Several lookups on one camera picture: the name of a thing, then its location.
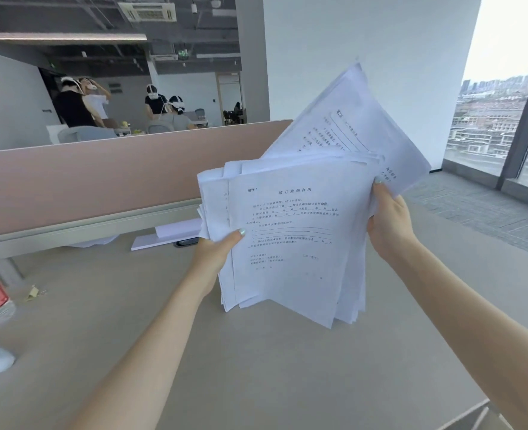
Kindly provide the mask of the pink desk divider panel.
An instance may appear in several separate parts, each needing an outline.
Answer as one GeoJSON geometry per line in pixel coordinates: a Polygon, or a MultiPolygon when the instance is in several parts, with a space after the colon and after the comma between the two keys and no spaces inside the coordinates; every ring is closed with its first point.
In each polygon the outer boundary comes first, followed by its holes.
{"type": "Polygon", "coordinates": [[[198,198],[198,173],[260,158],[291,122],[0,151],[0,234],[198,198]]]}

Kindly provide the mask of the person's left hand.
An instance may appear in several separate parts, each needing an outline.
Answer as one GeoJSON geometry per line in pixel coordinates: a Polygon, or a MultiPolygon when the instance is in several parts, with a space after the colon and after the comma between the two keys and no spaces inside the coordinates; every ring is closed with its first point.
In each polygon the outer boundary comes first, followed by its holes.
{"type": "Polygon", "coordinates": [[[200,238],[185,275],[186,283],[196,289],[201,297],[210,293],[229,255],[221,252],[221,240],[200,238]]]}

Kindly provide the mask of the ceiling air conditioner vent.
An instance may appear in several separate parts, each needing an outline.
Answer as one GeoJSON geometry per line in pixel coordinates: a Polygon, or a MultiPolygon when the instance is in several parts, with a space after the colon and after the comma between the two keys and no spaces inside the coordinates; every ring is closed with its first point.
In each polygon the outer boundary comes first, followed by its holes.
{"type": "Polygon", "coordinates": [[[118,2],[117,6],[130,23],[177,22],[174,3],[118,2]]]}

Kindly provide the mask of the white box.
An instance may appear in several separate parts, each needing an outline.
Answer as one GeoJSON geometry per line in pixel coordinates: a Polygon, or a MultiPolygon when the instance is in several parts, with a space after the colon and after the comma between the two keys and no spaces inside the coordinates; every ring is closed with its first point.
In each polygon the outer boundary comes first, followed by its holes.
{"type": "Polygon", "coordinates": [[[153,234],[137,237],[131,246],[131,251],[134,252],[188,240],[197,241],[202,223],[201,218],[193,218],[157,226],[153,234]]]}

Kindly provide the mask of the stack of printed white papers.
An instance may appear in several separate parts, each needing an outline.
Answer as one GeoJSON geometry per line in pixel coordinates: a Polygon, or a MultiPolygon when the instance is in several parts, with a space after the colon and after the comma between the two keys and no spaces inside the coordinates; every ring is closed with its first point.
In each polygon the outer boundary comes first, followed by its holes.
{"type": "Polygon", "coordinates": [[[396,196],[430,170],[361,65],[349,66],[261,158],[197,175],[200,237],[247,231],[218,274],[224,310],[270,300],[327,328],[353,324],[365,311],[372,184],[396,196]]]}

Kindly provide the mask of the person's left forearm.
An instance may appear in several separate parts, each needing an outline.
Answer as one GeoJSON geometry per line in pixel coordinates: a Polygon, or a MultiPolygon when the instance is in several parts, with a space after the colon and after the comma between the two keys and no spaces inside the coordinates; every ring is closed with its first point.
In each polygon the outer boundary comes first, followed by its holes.
{"type": "Polygon", "coordinates": [[[202,300],[216,273],[190,270],[68,430],[155,430],[202,300]]]}

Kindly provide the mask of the long ceiling light strip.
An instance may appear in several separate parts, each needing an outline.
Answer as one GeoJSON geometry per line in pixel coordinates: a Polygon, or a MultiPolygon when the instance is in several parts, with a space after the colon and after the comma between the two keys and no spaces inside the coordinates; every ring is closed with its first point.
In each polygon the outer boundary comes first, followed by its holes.
{"type": "Polygon", "coordinates": [[[69,42],[147,42],[147,36],[138,33],[0,33],[0,42],[52,44],[67,44],[69,42]]]}

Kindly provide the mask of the person's right hand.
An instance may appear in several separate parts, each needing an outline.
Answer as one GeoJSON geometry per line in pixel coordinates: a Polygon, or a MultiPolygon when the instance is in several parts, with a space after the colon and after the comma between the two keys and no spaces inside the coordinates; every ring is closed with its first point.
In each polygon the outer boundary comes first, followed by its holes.
{"type": "Polygon", "coordinates": [[[391,266],[407,259],[409,253],[419,245],[419,240],[412,228],[410,211],[403,196],[393,197],[399,204],[397,217],[380,219],[374,213],[367,225],[372,246],[378,255],[391,266]]]}

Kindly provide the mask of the person's right forearm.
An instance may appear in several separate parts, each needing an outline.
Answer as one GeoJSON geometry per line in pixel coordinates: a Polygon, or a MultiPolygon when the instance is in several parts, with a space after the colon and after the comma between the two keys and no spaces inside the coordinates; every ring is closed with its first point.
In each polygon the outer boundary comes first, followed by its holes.
{"type": "Polygon", "coordinates": [[[417,239],[381,252],[474,382],[514,430],[528,430],[528,329],[417,239]]]}

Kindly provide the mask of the white paper sheet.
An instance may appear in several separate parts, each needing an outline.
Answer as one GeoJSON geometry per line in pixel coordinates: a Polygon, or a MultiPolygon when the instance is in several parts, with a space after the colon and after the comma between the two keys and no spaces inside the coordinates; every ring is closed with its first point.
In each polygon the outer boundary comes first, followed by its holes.
{"type": "Polygon", "coordinates": [[[111,243],[112,241],[114,241],[115,239],[117,239],[118,237],[119,237],[119,234],[113,235],[113,236],[110,236],[110,237],[97,238],[97,239],[92,239],[92,240],[89,240],[89,241],[84,241],[84,242],[80,242],[80,243],[70,244],[70,245],[67,245],[67,246],[68,247],[73,247],[73,248],[90,248],[92,246],[107,245],[107,244],[111,243]]]}

